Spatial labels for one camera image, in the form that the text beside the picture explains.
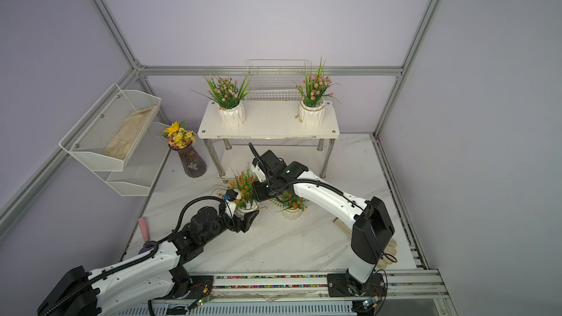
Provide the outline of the orange flower pot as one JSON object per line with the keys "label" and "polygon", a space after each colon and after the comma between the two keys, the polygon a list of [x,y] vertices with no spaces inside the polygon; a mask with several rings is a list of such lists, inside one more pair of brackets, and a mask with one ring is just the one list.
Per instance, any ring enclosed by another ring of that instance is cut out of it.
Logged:
{"label": "orange flower pot", "polygon": [[274,197],[271,202],[280,209],[280,213],[285,219],[296,220],[308,208],[309,200],[285,191]]}
{"label": "orange flower pot", "polygon": [[[245,168],[240,174],[237,174],[233,180],[228,182],[226,190],[232,189],[239,193],[235,214],[241,216],[248,212],[258,210],[259,204],[252,188],[252,183],[255,180],[256,177],[253,175],[250,168]],[[224,194],[225,192],[220,193],[222,199],[224,199]]]}

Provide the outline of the pink flower pot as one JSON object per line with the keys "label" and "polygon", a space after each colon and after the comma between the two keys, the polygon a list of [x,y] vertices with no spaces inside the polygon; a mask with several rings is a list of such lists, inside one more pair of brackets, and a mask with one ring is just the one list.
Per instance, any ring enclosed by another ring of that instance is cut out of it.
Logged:
{"label": "pink flower pot", "polygon": [[210,99],[216,106],[219,119],[228,128],[239,127],[246,121],[243,100],[250,93],[253,73],[248,70],[243,79],[230,76],[204,75],[208,90],[206,94],[198,93]]}
{"label": "pink flower pot", "polygon": [[303,79],[295,85],[301,98],[299,120],[307,127],[321,125],[328,105],[326,99],[336,100],[332,86],[338,86],[338,83],[325,74],[325,64],[326,61],[321,59],[316,69],[312,65],[305,67]]}

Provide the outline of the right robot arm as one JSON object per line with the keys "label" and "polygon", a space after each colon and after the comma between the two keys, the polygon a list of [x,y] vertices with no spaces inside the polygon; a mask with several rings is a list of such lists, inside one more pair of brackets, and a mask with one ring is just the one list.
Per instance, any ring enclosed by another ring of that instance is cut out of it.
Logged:
{"label": "right robot arm", "polygon": [[374,288],[383,282],[383,276],[374,270],[395,233],[385,203],[378,197],[367,200],[345,193],[299,162],[286,165],[270,150],[259,155],[253,144],[249,147],[254,156],[251,171],[258,178],[252,186],[259,202],[291,193],[317,204],[351,229],[354,258],[345,273],[327,275],[329,295],[364,296],[378,292],[383,296],[384,291]]}

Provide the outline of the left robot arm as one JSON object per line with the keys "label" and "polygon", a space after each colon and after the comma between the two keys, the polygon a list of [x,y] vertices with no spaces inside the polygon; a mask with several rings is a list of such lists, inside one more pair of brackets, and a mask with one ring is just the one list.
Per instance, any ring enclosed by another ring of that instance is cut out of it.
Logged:
{"label": "left robot arm", "polygon": [[238,217],[234,202],[203,196],[186,204],[175,228],[144,253],[101,269],[69,270],[44,302],[38,315],[116,315],[145,301],[187,294],[193,280],[184,265],[225,231],[247,232],[259,212]]}

